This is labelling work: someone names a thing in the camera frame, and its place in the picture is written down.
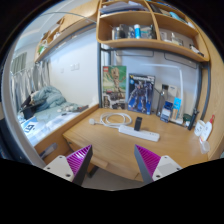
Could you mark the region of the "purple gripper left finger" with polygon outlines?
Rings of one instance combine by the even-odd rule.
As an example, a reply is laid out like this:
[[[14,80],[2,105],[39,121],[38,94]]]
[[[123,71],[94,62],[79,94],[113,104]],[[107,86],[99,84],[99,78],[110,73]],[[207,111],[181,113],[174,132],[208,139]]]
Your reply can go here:
[[[92,146],[88,145],[67,157],[59,155],[44,170],[81,186],[92,155]]]

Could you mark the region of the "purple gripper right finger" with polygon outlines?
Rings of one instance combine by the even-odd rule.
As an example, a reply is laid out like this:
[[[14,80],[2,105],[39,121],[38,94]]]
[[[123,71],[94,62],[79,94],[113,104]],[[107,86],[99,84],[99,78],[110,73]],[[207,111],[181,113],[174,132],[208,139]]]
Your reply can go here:
[[[159,156],[139,145],[134,147],[134,155],[145,184],[152,183],[182,169],[168,155]]]

